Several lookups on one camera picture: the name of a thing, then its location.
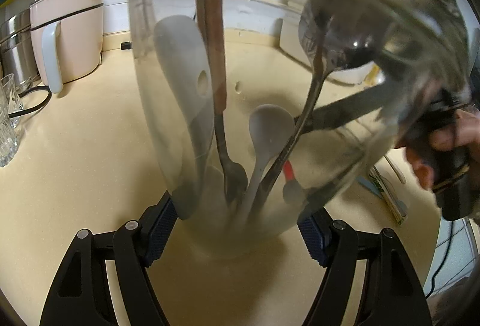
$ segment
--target stainless steel spoon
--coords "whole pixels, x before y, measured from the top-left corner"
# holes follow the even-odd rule
[[[390,21],[364,0],[308,0],[299,25],[299,40],[313,67],[307,100],[292,137],[258,188],[259,210],[310,118],[329,74],[370,62],[382,47]]]

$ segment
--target utensil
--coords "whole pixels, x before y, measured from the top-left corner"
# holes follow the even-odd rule
[[[407,214],[406,211],[404,211],[404,216],[402,214],[402,211],[400,211],[398,203],[399,200],[396,196],[393,195],[393,193],[389,192],[387,186],[385,185],[385,182],[383,181],[383,177],[380,175],[378,169],[375,166],[370,169],[369,176],[375,186],[378,188],[378,191],[382,195],[383,200],[387,203],[388,209],[392,212],[395,221],[399,225],[401,225],[407,219]]]
[[[231,160],[226,146],[223,112],[227,107],[227,76],[222,3],[223,0],[196,0],[196,8],[198,27],[205,42],[212,76],[215,138],[224,175],[225,199],[230,204],[245,193],[248,177],[243,166]]]
[[[402,202],[400,199],[397,198],[397,194],[395,193],[395,191],[393,190],[393,187],[390,187],[389,184],[387,184],[388,180],[386,178],[384,178],[382,176],[382,180],[386,186],[386,189],[384,191],[386,192],[389,192],[393,199],[395,199],[396,203],[397,203],[397,206],[398,206],[398,210],[400,211],[400,214],[402,214],[403,217],[406,217],[407,216],[407,211],[408,211],[408,208],[407,206],[405,205],[404,202]],[[357,182],[361,185],[363,185],[366,189],[368,189],[371,193],[373,193],[376,197],[380,198],[383,200],[383,196],[382,194],[380,193],[380,191],[378,190],[379,188],[381,188],[380,184],[375,181],[377,183],[377,185],[375,185],[373,182],[371,181],[368,181],[366,178],[364,178],[363,176],[358,176],[357,177]]]
[[[154,46],[188,127],[201,188],[214,123],[212,81],[202,36],[188,16],[169,16],[155,25]]]
[[[344,99],[316,108],[307,119],[302,134],[315,130],[335,130],[372,111],[392,99],[399,83],[390,78],[384,83],[357,92]]]
[[[284,148],[295,129],[295,123],[287,110],[264,104],[251,113],[249,129],[255,149],[255,167],[240,204],[241,217],[248,215],[251,210],[258,210],[265,203],[268,194],[257,191],[263,172],[270,160]]]
[[[53,93],[99,64],[103,0],[36,0],[30,21],[38,71]]]
[[[402,173],[402,171],[400,170],[400,168],[397,166],[397,164],[395,164],[392,159],[390,157],[388,157],[388,154],[385,154],[385,159],[387,160],[388,162],[388,165],[390,165],[393,169],[393,171],[395,172],[395,174],[397,175],[398,179],[400,180],[400,182],[402,184],[406,184],[407,183],[407,180],[405,179],[405,176],[404,174]]]
[[[307,100],[295,131],[268,170],[257,191],[269,194],[311,116],[323,83],[335,71],[373,61],[390,21],[363,0],[307,0],[299,24],[299,40],[313,67]]]
[[[0,59],[3,74],[6,76],[13,73],[19,93],[27,90],[39,79],[30,37],[29,9],[13,16],[0,26]]]
[[[286,183],[283,186],[283,200],[287,204],[301,206],[306,202],[308,192],[302,188],[295,178],[292,164],[288,160],[283,166],[283,174],[285,175],[286,180]]]

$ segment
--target cable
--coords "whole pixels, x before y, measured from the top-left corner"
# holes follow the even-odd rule
[[[450,222],[450,237],[448,238],[447,250],[445,251],[445,255],[443,256],[442,262],[440,263],[437,270],[431,277],[431,289],[430,289],[430,292],[425,296],[425,299],[430,298],[431,294],[434,293],[433,291],[435,291],[435,279],[437,275],[440,273],[440,271],[442,270],[443,266],[445,265],[445,261],[447,261],[448,254],[450,253],[450,248],[452,247],[452,239],[453,239],[453,223],[454,222]]]
[[[16,113],[8,114],[10,119],[16,118],[17,116],[28,115],[28,114],[31,114],[35,111],[41,110],[43,107],[45,107],[49,103],[50,99],[52,98],[52,92],[50,91],[49,87],[43,87],[43,86],[33,87],[33,88],[30,88],[29,90],[26,90],[25,92],[22,92],[19,96],[20,96],[20,98],[22,98],[22,97],[27,96],[29,93],[35,92],[37,90],[44,90],[45,92],[48,92],[48,95],[46,96],[45,100],[42,101],[42,103],[36,105],[35,107],[28,108],[28,109],[22,110],[22,111],[18,111]]]

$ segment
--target wooden spoon handle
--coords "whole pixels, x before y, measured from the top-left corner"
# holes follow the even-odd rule
[[[226,109],[225,40],[223,31],[223,0],[196,0],[198,27],[205,42],[215,114]]]

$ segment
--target kitchen counter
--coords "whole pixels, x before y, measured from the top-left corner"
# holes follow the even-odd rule
[[[245,42],[228,42],[227,57],[238,64],[252,57],[294,63],[273,47]],[[26,104],[39,99],[40,93]],[[116,230],[156,204],[166,188],[143,115],[131,51],[105,52],[97,70],[66,84],[44,110],[23,119],[21,128],[18,153],[0,169],[0,288],[33,326],[39,323],[50,284],[78,230]],[[334,219],[357,230],[378,233],[394,228],[423,283],[440,214],[433,196],[417,186],[402,152],[392,151],[390,156],[407,177],[407,184],[400,185],[385,160],[379,163],[409,207],[401,227],[386,204],[359,184],[327,209]],[[355,318],[364,265],[358,263],[344,325]],[[107,262],[107,269],[118,323],[128,325],[113,262]],[[172,326],[300,325],[323,273],[296,227],[244,256],[218,261],[191,245],[182,222],[175,225],[162,258],[148,270]]]

